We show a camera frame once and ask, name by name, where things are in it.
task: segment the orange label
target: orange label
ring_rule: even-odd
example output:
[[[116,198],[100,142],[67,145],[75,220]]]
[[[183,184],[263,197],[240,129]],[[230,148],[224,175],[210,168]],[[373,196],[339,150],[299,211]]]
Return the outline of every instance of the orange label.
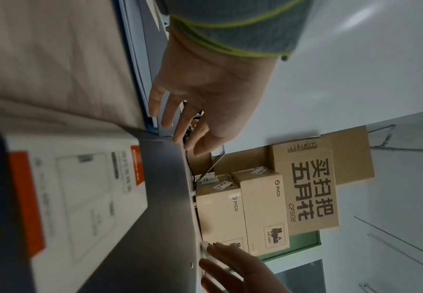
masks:
[[[32,258],[44,250],[45,240],[28,154],[10,153],[9,164],[25,229],[28,257]]]
[[[140,147],[138,145],[131,146],[131,153],[133,154],[136,186],[139,186],[139,184],[145,181],[144,168],[142,167],[142,156],[140,155]]]

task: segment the sleeve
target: sleeve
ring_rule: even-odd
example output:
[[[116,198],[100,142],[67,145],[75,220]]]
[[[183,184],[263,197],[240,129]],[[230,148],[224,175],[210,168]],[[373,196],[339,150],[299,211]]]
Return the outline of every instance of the sleeve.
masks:
[[[157,0],[188,38],[242,57],[289,56],[314,0]]]

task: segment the finger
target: finger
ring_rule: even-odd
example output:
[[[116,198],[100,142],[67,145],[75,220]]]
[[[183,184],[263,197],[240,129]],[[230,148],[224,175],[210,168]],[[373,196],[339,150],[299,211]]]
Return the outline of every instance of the finger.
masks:
[[[208,293],[222,293],[222,290],[207,277],[202,278],[201,284]]]
[[[193,154],[195,156],[209,153],[217,149],[218,147],[222,146],[225,142],[227,142],[227,138],[220,138],[208,131],[200,140],[195,144],[193,149]]]
[[[169,94],[168,101],[164,107],[163,117],[162,117],[162,126],[164,128],[170,128],[173,123],[174,115],[179,108],[179,105],[184,100],[183,96]]]
[[[226,272],[222,267],[208,259],[201,259],[198,265],[230,293],[240,292],[243,283],[233,274]]]
[[[179,143],[182,140],[184,134],[186,134],[186,131],[189,128],[189,125],[191,124],[192,119],[197,115],[199,110],[199,108],[193,106],[192,104],[186,103],[174,131],[173,141],[175,143]]]
[[[163,94],[166,92],[166,90],[159,86],[158,83],[158,80],[155,79],[149,95],[149,114],[152,117],[158,116],[162,104]]]
[[[210,128],[206,123],[206,117],[205,115],[203,115],[200,118],[197,127],[192,131],[191,136],[189,136],[189,138],[187,139],[186,144],[184,144],[184,149],[187,151],[193,149],[198,140],[202,138],[205,133],[207,133],[209,130]]]
[[[216,243],[208,246],[207,252],[242,277],[266,268],[266,265],[260,259],[235,246]]]

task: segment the blue edge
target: blue edge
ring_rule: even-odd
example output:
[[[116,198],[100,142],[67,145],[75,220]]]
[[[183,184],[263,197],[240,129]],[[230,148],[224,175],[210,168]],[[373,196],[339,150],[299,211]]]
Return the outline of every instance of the blue edge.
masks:
[[[121,38],[123,40],[124,52],[126,53],[127,61],[129,64],[129,70],[131,71],[131,77],[136,88],[137,98],[139,100],[139,104],[141,105],[142,116],[144,117],[145,127],[147,131],[158,133],[158,128],[153,126],[153,121],[151,117],[147,116],[146,106],[144,105],[144,101],[142,100],[142,96],[140,93],[139,84],[137,83],[137,79],[135,78],[136,72],[134,71],[134,64],[131,53],[129,52],[128,46],[128,39],[126,38],[126,30],[124,29],[123,19],[121,16],[121,8],[120,2],[118,0],[112,0],[113,8],[115,10],[116,19],[118,21],[118,27],[120,28]]]

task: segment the hand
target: hand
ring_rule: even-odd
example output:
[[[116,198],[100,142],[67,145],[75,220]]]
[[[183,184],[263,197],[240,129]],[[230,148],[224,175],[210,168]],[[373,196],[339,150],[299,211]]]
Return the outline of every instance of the hand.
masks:
[[[210,152],[235,138],[263,95],[277,58],[243,58],[220,54],[186,38],[174,23],[162,67],[149,98],[149,113],[156,117],[169,92],[162,126],[171,126],[174,114],[187,101],[174,131],[181,142],[190,122],[204,111],[184,148],[195,155]]]
[[[241,281],[214,262],[200,260],[198,265],[229,293],[290,293],[260,259],[240,248],[216,243],[209,245],[207,252],[244,278]],[[202,278],[202,286],[208,293],[222,292],[206,276]]]

